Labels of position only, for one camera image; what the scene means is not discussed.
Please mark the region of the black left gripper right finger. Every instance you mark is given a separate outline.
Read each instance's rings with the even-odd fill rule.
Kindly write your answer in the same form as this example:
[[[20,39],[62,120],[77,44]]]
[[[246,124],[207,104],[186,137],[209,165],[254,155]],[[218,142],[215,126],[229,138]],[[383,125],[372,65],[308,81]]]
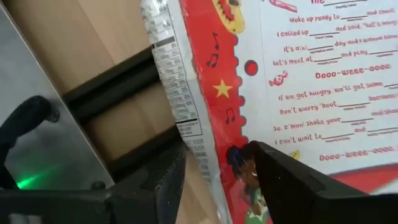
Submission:
[[[373,192],[397,180],[397,165],[326,175],[255,141],[261,192],[273,223],[397,223],[397,192]]]

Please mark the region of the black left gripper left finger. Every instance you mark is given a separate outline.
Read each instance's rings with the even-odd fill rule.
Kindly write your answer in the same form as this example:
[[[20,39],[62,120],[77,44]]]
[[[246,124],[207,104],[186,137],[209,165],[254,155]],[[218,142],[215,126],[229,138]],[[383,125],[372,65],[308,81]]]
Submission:
[[[163,143],[113,172],[111,223],[175,223],[185,180],[187,147]]]

